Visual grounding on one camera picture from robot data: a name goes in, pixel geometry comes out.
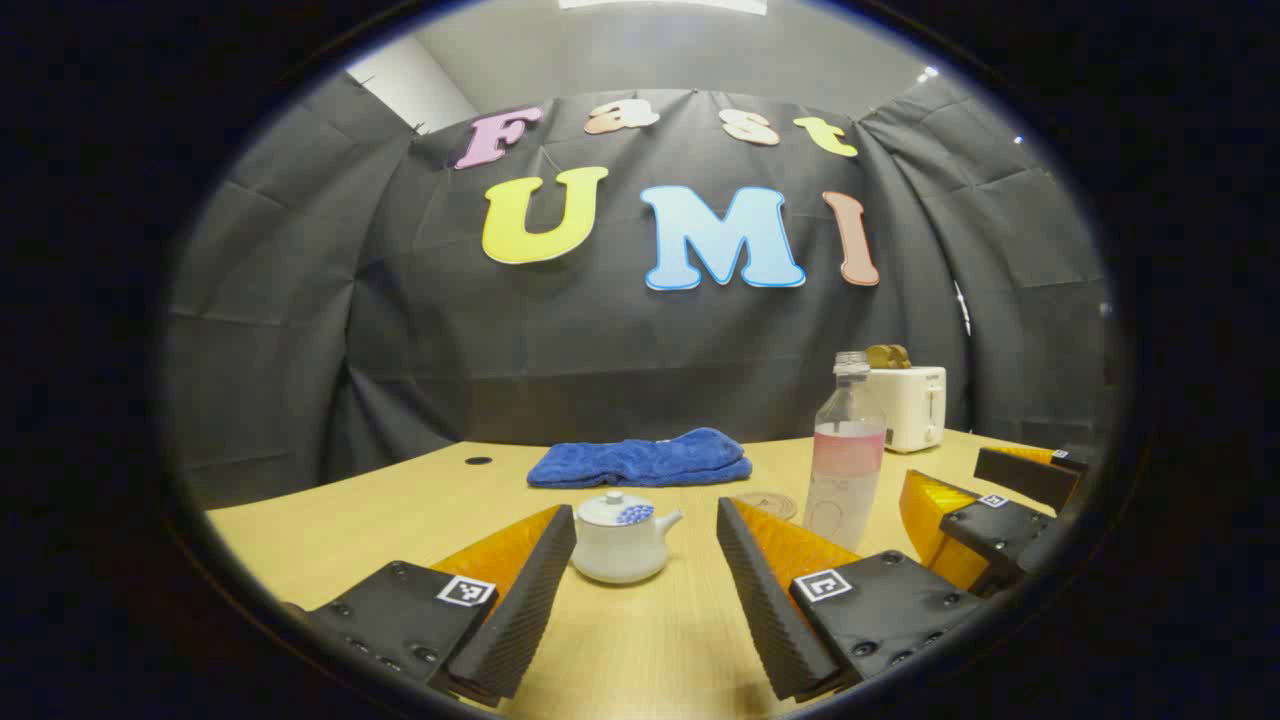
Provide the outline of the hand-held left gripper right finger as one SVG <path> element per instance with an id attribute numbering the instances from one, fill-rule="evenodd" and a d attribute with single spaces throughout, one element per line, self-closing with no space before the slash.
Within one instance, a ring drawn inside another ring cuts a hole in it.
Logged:
<path id="1" fill-rule="evenodd" d="M 716 534 L 780 700 L 892 671 L 983 602 L 899 551 L 858 557 L 737 498 L 719 498 Z"/>

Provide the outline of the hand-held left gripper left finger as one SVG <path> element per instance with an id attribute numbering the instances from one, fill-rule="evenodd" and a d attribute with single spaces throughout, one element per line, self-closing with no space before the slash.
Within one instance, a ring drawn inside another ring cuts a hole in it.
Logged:
<path id="1" fill-rule="evenodd" d="M 394 687 L 497 706 L 538 651 L 575 546 L 571 507 L 553 505 L 431 565 L 392 560 L 316 609 L 287 610 Z"/>

